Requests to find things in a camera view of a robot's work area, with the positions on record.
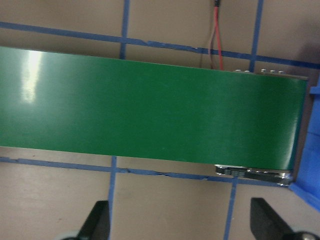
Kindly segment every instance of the green conveyor belt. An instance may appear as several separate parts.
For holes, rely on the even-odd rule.
[[[290,170],[306,82],[0,47],[0,146]]]

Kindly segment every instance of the blue object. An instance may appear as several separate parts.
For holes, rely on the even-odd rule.
[[[312,114],[297,180],[290,189],[320,212],[320,78],[314,94]]]

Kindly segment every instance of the metal bracket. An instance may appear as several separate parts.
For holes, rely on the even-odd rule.
[[[291,171],[246,168],[239,166],[215,165],[215,172],[219,175],[231,175],[234,177],[256,179],[281,186],[289,186],[292,182]]]

